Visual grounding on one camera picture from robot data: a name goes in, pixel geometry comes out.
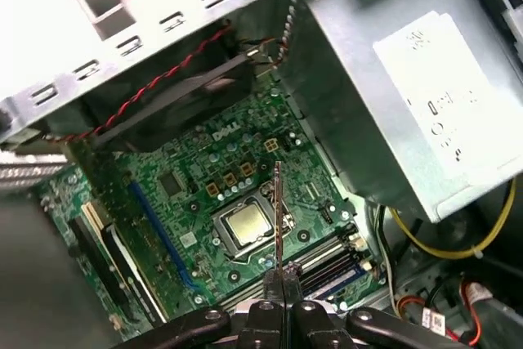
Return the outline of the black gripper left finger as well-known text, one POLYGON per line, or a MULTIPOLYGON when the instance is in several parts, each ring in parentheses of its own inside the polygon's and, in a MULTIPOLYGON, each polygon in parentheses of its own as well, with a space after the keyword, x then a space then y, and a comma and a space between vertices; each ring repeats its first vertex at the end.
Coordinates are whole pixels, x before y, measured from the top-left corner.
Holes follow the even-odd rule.
POLYGON ((263 294, 229 313, 206 306, 118 344, 117 348, 280 348, 284 330, 283 273, 270 270, 263 294))

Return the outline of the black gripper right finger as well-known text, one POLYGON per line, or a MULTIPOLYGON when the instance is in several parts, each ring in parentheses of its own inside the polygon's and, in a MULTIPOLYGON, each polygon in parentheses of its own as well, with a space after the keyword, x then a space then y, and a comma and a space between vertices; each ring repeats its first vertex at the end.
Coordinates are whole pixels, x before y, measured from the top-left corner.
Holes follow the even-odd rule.
POLYGON ((350 310, 341 318, 319 301, 306 300, 302 266, 284 268, 284 293, 293 348, 464 348, 458 340, 409 323, 372 307, 350 310))

